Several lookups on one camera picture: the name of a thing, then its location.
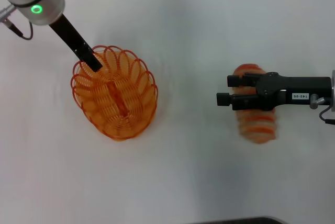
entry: orange striped object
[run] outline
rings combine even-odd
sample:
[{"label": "orange striped object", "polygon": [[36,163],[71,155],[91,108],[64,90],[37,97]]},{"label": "orange striped object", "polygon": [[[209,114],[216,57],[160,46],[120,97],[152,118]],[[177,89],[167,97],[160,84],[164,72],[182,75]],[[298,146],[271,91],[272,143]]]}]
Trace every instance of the orange striped object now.
[{"label": "orange striped object", "polygon": [[[243,64],[239,66],[234,75],[243,76],[245,73],[259,73],[266,72],[259,68],[256,64]],[[235,94],[255,94],[255,87],[234,87]],[[239,110],[236,112],[237,120],[239,122],[239,131],[246,139],[263,144],[270,140],[276,139],[276,116],[275,111],[262,110]]]},{"label": "orange striped object", "polygon": [[130,50],[96,46],[103,65],[93,72],[77,62],[71,79],[75,102],[104,135],[122,141],[141,134],[153,120],[158,88],[143,60]]}]

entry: white table surface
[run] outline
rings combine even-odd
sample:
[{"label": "white table surface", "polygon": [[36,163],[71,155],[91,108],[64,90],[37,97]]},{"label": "white table surface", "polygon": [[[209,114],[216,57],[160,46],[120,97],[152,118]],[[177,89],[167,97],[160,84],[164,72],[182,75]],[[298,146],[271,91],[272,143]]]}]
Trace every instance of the white table surface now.
[{"label": "white table surface", "polygon": [[[320,108],[279,107],[278,139],[255,145],[216,106],[242,63],[330,76],[334,0],[66,0],[64,13],[91,46],[146,61],[157,116],[136,139],[108,139],[73,101],[77,59],[61,39],[35,26],[27,42],[1,26],[0,223],[334,223],[335,128]],[[11,19],[28,34],[19,12]]]}]

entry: collapsible silicone basket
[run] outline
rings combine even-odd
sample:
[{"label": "collapsible silicone basket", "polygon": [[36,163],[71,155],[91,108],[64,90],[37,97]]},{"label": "collapsible silicone basket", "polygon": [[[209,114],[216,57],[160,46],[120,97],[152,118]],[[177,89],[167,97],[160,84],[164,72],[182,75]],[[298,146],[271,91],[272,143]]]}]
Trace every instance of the collapsible silicone basket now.
[{"label": "collapsible silicone basket", "polygon": [[103,67],[93,72],[79,61],[71,78],[75,102],[104,135],[122,141],[141,134],[153,120],[158,88],[143,60],[130,50],[96,46]]}]

